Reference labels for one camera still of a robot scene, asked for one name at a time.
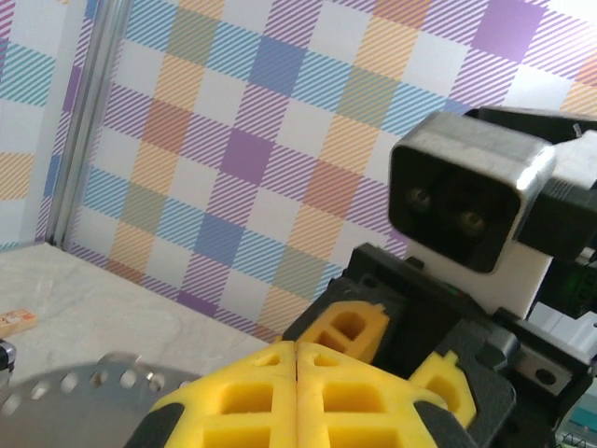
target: black plastic part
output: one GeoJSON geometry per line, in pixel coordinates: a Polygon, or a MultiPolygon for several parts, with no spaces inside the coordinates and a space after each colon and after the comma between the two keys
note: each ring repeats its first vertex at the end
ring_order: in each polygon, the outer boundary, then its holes
{"type": "Polygon", "coordinates": [[[420,271],[422,271],[425,267],[425,263],[423,263],[419,259],[416,259],[415,257],[408,257],[407,259],[405,259],[405,262],[407,262],[410,266],[415,267],[420,271]]]}
{"type": "MultiPolygon", "coordinates": [[[[595,179],[595,182],[593,182],[593,185],[590,189],[597,190],[597,178],[595,179]]],[[[591,260],[591,262],[593,262],[593,261],[597,260],[597,232],[595,232],[595,236],[593,236],[593,239],[590,241],[589,247],[591,249],[595,250],[595,253],[593,254],[595,259],[591,260]]]]}
{"type": "Polygon", "coordinates": [[[390,160],[392,225],[409,238],[478,273],[491,273],[521,210],[509,185],[398,143],[390,160]],[[410,200],[424,191],[428,206],[410,200]],[[468,214],[480,224],[467,225],[468,214]]]}
{"type": "Polygon", "coordinates": [[[355,290],[362,291],[366,282],[374,281],[400,310],[391,320],[396,328],[388,334],[393,336],[384,338],[374,366],[409,378],[430,353],[444,355],[452,350],[478,405],[469,434],[480,441],[479,447],[488,446],[493,438],[492,448],[544,448],[553,439],[553,428],[592,383],[591,359],[504,310],[489,318],[463,291],[413,264],[373,245],[359,246],[342,277],[330,283],[288,329],[285,339],[297,339],[332,301],[363,300],[355,290]],[[550,393],[516,370],[522,349],[533,350],[570,372],[561,393],[550,393]],[[512,391],[516,404],[508,407],[512,391]]]}
{"type": "MultiPolygon", "coordinates": [[[[597,131],[595,117],[563,112],[490,106],[472,109],[466,115],[554,145],[575,140],[576,132],[597,131]]],[[[574,261],[586,246],[597,245],[595,229],[597,191],[550,179],[536,198],[517,240],[556,259],[574,261]]]]}
{"type": "Polygon", "coordinates": [[[380,342],[378,354],[382,354],[382,357],[385,356],[394,338],[396,326],[402,316],[406,299],[400,297],[399,294],[371,275],[364,275],[357,282],[344,277],[332,280],[326,292],[288,327],[282,335],[282,339],[284,341],[296,341],[329,305],[337,301],[368,301],[369,303],[383,305],[383,312],[390,318],[390,322],[380,342]]]}
{"type": "Polygon", "coordinates": [[[185,406],[172,403],[149,413],[124,448],[164,448],[184,411],[185,406]]]}
{"type": "Polygon", "coordinates": [[[461,318],[491,326],[470,296],[370,244],[353,251],[344,271],[346,278],[357,283],[366,275],[408,298],[392,344],[373,359],[375,367],[396,376],[409,378],[461,318]]]}
{"type": "Polygon", "coordinates": [[[493,315],[493,320],[514,333],[522,346],[569,372],[570,380],[567,386],[557,395],[515,369],[507,374],[507,379],[519,394],[519,407],[527,409],[548,427],[556,427],[592,384],[595,374],[593,361],[586,354],[558,341],[549,333],[506,310],[499,309],[493,315]]]}
{"type": "Polygon", "coordinates": [[[520,348],[521,343],[516,336],[497,327],[477,352],[477,361],[492,371],[505,372],[512,367],[520,348]]]}
{"type": "Polygon", "coordinates": [[[477,360],[490,334],[475,322],[461,320],[436,350],[442,356],[449,351],[458,355],[457,366],[465,373],[477,406],[477,415],[468,433],[480,448],[491,446],[516,405],[516,392],[507,379],[477,360]]]}
{"type": "Polygon", "coordinates": [[[550,179],[517,239],[556,259],[573,262],[591,245],[596,229],[597,190],[550,179]]]}
{"type": "Polygon", "coordinates": [[[555,259],[535,299],[573,319],[597,311],[597,268],[555,259]]]}
{"type": "Polygon", "coordinates": [[[597,131],[595,117],[551,110],[488,106],[472,109],[465,115],[543,138],[553,145],[574,140],[576,129],[582,133],[597,131]]]}
{"type": "Polygon", "coordinates": [[[437,448],[479,448],[450,411],[427,401],[414,403],[437,448]]]}

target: white countertop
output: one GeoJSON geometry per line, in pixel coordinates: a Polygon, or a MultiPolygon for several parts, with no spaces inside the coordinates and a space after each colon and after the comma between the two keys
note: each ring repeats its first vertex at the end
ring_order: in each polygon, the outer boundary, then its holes
{"type": "Polygon", "coordinates": [[[26,308],[12,384],[119,351],[204,375],[266,343],[49,245],[0,254],[0,313],[26,308]]]}

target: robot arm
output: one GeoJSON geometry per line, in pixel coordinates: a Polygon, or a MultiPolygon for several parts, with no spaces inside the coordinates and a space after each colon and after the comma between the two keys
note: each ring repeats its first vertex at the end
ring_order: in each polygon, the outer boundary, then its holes
{"type": "Polygon", "coordinates": [[[249,379],[270,394],[264,407],[246,386],[243,412],[260,414],[235,416],[244,430],[252,419],[273,421],[264,412],[274,409],[285,420],[268,423],[267,438],[263,427],[253,440],[220,431],[210,447],[552,446],[592,383],[594,354],[525,319],[537,299],[569,315],[591,308],[594,292],[584,301],[551,294],[597,228],[584,167],[568,177],[580,185],[556,178],[575,162],[560,156],[558,167],[553,144],[593,158],[597,145],[578,137],[595,123],[524,110],[468,115],[432,114],[392,151],[389,218],[410,238],[407,259],[357,247],[285,342],[165,397],[127,448],[207,446],[200,426],[219,425],[214,390],[249,379]],[[270,385],[284,378],[281,399],[270,385]],[[288,425],[295,439],[278,430],[288,425]]]}

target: perforated metal plate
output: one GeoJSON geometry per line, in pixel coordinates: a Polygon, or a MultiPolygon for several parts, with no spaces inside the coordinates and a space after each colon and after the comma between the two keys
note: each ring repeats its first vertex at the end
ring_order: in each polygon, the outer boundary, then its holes
{"type": "Polygon", "coordinates": [[[0,392],[0,446],[121,448],[155,402],[199,375],[110,354],[0,392]]]}

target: plaid wallpaper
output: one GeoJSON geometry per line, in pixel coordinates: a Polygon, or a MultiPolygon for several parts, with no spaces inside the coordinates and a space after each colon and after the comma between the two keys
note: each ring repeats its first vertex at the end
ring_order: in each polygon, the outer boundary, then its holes
{"type": "MultiPolygon", "coordinates": [[[[95,3],[90,0],[87,6],[75,61],[79,68],[68,86],[59,135],[70,123],[95,3]]],[[[43,120],[61,113],[60,104],[53,107],[48,98],[61,39],[69,37],[62,36],[66,12],[64,1],[0,0],[0,250],[46,236],[64,141],[57,141],[51,156],[38,145],[43,120]],[[42,175],[35,175],[36,163],[43,165],[37,171],[42,175]],[[37,221],[37,229],[24,226],[27,221],[37,221]]]]}
{"type": "Polygon", "coordinates": [[[592,8],[136,0],[69,250],[271,340],[354,246],[404,253],[388,154],[428,113],[597,113],[592,8]]]}

